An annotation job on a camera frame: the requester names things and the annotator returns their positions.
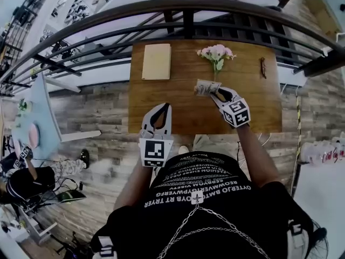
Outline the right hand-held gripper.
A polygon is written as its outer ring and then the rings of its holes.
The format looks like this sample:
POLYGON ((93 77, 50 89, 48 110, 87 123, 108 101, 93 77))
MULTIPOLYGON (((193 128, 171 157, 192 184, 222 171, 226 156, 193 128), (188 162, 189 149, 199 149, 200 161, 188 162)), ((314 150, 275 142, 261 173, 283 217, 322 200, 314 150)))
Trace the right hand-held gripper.
POLYGON ((235 90, 228 87, 220 87, 218 93, 227 102, 222 101, 218 95, 211 93, 210 97, 223 115, 224 120, 233 128, 248 125, 251 121, 250 109, 244 98, 235 90))

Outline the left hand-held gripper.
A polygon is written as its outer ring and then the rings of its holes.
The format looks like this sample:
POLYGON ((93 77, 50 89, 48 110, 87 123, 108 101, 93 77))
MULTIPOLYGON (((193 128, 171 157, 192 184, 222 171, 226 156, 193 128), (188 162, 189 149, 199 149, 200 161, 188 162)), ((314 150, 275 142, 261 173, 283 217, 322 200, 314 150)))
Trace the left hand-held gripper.
POLYGON ((152 108, 143 118, 139 133, 139 148, 142 165, 145 167, 164 167, 168 160, 174 140, 168 135, 154 134, 155 123, 162 132, 171 132, 172 106, 165 103, 152 108))

